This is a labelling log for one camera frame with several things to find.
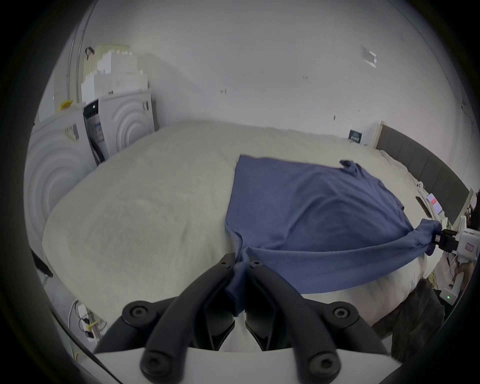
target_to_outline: white wall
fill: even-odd
[[[160,126],[215,119],[342,137],[354,129],[368,142],[383,120],[478,189],[478,130],[458,75],[428,24],[391,1],[100,0],[84,48],[131,46]],[[376,68],[362,47],[377,54]]]
[[[38,112],[35,118],[35,123],[46,119],[55,114],[55,102],[54,102],[54,78],[55,71],[50,75],[48,79],[45,91],[43,91],[40,104],[38,105]]]

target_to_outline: black sign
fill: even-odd
[[[350,133],[348,134],[348,138],[349,138],[350,140],[355,141],[356,143],[359,143],[360,140],[361,140],[361,133],[360,133],[360,132],[353,131],[353,130],[350,130]]]

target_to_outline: power strip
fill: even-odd
[[[95,323],[95,321],[99,319],[96,319],[94,314],[89,311],[84,304],[79,304],[77,306],[77,311],[80,316],[81,327],[85,331],[88,341],[98,343],[101,336],[106,332],[106,326],[102,328],[101,332],[98,330],[98,323],[90,328],[89,325]]]

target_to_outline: grey headboard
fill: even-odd
[[[453,224],[462,213],[469,191],[460,178],[437,156],[404,134],[380,124],[374,147],[383,149],[405,165],[433,193]]]

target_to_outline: white bedspread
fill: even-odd
[[[108,322],[130,301],[179,295],[234,251],[224,220],[240,154],[331,167],[354,160],[397,196],[413,227],[426,217],[405,167],[370,147],[293,130],[184,122],[114,155],[58,203],[42,244],[51,267]],[[440,256],[437,250],[363,286],[305,297],[348,301],[373,324],[407,297]]]

